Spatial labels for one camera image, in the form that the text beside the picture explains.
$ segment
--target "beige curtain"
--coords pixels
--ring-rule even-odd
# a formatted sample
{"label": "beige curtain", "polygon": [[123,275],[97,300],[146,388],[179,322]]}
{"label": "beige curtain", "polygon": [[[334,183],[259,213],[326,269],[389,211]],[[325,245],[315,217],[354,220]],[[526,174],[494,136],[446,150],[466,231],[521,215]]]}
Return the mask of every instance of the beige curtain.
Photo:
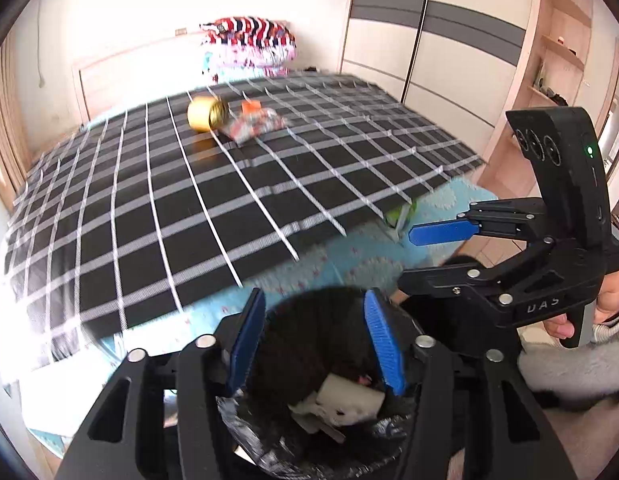
{"label": "beige curtain", "polygon": [[0,196],[8,210],[31,165],[14,80],[12,33],[0,48]]}

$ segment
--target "checkered blanket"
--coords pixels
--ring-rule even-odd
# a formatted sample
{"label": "checkered blanket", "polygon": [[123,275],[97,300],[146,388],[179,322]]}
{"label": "checkered blanket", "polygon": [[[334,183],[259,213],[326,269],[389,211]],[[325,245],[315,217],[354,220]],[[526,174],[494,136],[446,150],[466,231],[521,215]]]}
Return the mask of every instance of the checkered blanket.
{"label": "checkered blanket", "polygon": [[[290,121],[241,148],[187,105],[257,99]],[[133,108],[43,155],[14,203],[5,274],[38,365],[345,236],[482,164],[377,86],[296,73]]]}

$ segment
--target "orange object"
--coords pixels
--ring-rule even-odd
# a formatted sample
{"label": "orange object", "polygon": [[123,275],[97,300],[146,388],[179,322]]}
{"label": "orange object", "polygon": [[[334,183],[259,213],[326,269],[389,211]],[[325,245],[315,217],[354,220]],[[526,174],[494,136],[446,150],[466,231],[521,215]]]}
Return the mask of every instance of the orange object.
{"label": "orange object", "polygon": [[244,114],[250,114],[252,112],[256,112],[257,110],[261,109],[261,102],[260,101],[243,101],[242,102],[242,107],[243,107],[243,113]]}

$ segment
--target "handle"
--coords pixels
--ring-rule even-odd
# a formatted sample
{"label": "handle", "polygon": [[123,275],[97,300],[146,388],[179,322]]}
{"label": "handle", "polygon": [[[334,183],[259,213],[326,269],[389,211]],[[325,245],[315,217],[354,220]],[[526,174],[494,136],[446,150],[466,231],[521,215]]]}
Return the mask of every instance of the handle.
{"label": "handle", "polygon": [[578,348],[592,341],[595,310],[596,300],[586,306],[573,308],[567,312],[567,320],[574,325],[574,335],[567,339],[561,339],[561,345],[565,348]]}

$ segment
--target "metal rivet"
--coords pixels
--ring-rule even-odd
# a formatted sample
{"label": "metal rivet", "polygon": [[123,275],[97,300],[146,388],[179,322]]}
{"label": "metal rivet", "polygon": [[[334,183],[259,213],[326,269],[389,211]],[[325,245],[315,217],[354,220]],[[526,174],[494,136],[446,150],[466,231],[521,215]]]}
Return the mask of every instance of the metal rivet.
{"label": "metal rivet", "polygon": [[196,339],[198,348],[209,348],[216,344],[216,338],[213,335],[205,334]]}
{"label": "metal rivet", "polygon": [[416,338],[416,346],[420,348],[432,348],[436,344],[436,339],[430,335],[420,335]]}
{"label": "metal rivet", "polygon": [[503,359],[505,359],[503,353],[495,348],[488,350],[485,354],[485,357],[487,357],[488,360],[493,363],[500,363]]}
{"label": "metal rivet", "polygon": [[146,355],[147,352],[145,352],[142,348],[135,348],[127,354],[127,360],[132,363],[137,363],[138,361],[145,359]]}
{"label": "metal rivet", "polygon": [[507,293],[501,294],[498,297],[498,301],[503,305],[509,305],[513,301],[512,294],[507,294]]}

